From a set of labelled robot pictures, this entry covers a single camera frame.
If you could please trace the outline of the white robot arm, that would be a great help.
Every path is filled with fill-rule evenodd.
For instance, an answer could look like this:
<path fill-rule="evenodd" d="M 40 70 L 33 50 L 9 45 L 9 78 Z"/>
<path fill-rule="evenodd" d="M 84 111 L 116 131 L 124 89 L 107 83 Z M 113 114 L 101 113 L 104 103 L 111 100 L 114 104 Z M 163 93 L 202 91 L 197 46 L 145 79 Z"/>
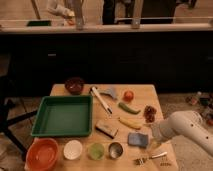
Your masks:
<path fill-rule="evenodd" d="M 182 135 L 213 157 L 213 134 L 203 126 L 201 115 L 192 110 L 176 111 L 166 119 L 151 125 L 152 137 L 158 143 L 164 143 Z"/>

